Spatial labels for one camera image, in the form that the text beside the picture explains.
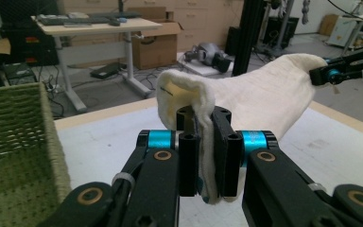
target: cable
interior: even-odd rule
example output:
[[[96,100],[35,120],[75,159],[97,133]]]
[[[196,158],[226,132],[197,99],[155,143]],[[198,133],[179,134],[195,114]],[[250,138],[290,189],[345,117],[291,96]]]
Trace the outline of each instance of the cable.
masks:
[[[344,9],[342,9],[342,8],[340,8],[340,7],[338,7],[338,6],[337,6],[335,3],[333,3],[331,0],[328,0],[328,2],[329,2],[330,4],[332,4],[332,6],[334,6],[335,8],[339,9],[340,11],[342,11],[342,12],[344,12],[344,13],[346,13],[346,14],[350,15],[350,16],[353,16],[353,17],[355,17],[355,18],[358,18],[358,19],[363,20],[363,18],[361,18],[361,17],[359,17],[359,16],[355,16],[355,15],[351,14],[350,12],[348,12],[348,11],[346,11],[346,10],[344,10]]]

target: concrete floor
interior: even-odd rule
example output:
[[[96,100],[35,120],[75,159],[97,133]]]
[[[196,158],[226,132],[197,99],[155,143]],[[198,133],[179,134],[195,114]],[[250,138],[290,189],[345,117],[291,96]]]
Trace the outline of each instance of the concrete floor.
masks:
[[[308,53],[318,55],[324,58],[336,58],[340,56],[342,48],[332,47],[324,41],[327,37],[318,34],[296,35],[290,42],[290,46],[284,50],[286,53]],[[251,55],[249,71],[260,68],[268,60],[265,56]],[[135,77],[142,81],[149,89],[153,91],[150,95],[155,96],[156,77],[165,69],[177,68],[186,70],[181,65],[173,65],[171,67],[163,67],[145,71],[135,71]],[[82,101],[87,105],[88,112],[102,110],[134,101],[143,99],[135,91],[133,91],[121,76],[112,76],[108,79],[94,79],[90,77],[90,72],[94,68],[87,69],[69,69],[73,73],[71,76],[72,86]],[[229,77],[230,74],[214,75],[212,78]],[[57,72],[54,67],[44,67],[42,78],[55,84],[55,78],[59,77],[58,82],[61,87],[61,73]],[[317,89],[314,100],[335,109],[339,112],[363,121],[363,80],[352,79],[340,83],[337,88],[339,94],[334,93],[332,86],[322,86]],[[53,93],[51,98],[52,109],[57,117],[68,117],[78,114],[73,108],[70,101],[65,97],[64,93]]]

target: woven basket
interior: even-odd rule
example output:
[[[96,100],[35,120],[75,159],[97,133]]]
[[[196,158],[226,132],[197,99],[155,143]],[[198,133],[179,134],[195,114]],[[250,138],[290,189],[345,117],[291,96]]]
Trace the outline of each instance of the woven basket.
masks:
[[[69,192],[43,84],[0,88],[0,227],[37,225]]]

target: desk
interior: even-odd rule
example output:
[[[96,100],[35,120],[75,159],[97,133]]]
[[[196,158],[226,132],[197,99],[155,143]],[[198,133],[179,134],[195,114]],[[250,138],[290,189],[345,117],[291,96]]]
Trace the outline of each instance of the desk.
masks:
[[[131,32],[147,29],[155,29],[161,24],[153,23],[145,19],[134,18],[128,19],[121,26],[109,26],[107,24],[97,24],[89,27],[65,27],[65,26],[44,26],[37,23],[46,35],[51,35],[55,39],[56,48],[58,51],[58,59],[60,61],[60,69],[63,74],[65,83],[65,93],[72,101],[76,110],[80,113],[87,111],[87,107],[78,97],[72,88],[72,84],[67,72],[68,64],[85,63],[91,61],[104,61],[127,57],[128,74],[125,80],[130,86],[135,88],[143,97],[147,97],[151,92],[146,86],[133,76],[132,63],[132,46]],[[61,37],[63,36],[78,36],[78,35],[96,35],[109,33],[125,33],[125,41],[110,44],[93,44],[83,46],[63,47],[61,45]]]
[[[140,130],[164,129],[156,105],[156,99],[146,99],[57,120],[72,188],[93,181],[110,183],[135,148]],[[313,102],[280,147],[329,194],[342,183],[363,186],[362,122]],[[241,198],[215,206],[199,196],[181,198],[180,226],[248,226]]]

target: white cloth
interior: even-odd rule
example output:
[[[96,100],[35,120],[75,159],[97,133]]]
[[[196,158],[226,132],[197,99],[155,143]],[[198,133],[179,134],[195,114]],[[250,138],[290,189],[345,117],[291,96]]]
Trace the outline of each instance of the white cloth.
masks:
[[[216,189],[214,127],[210,119],[215,105],[232,112],[235,131],[272,131],[279,140],[313,98],[315,89],[308,71],[325,65],[320,57],[292,54],[226,79],[207,79],[177,70],[162,72],[157,81],[157,99],[164,125],[175,130],[176,111],[188,105],[199,121],[199,193],[205,202],[215,204],[221,200]],[[244,169],[239,177],[238,194],[244,186]]]

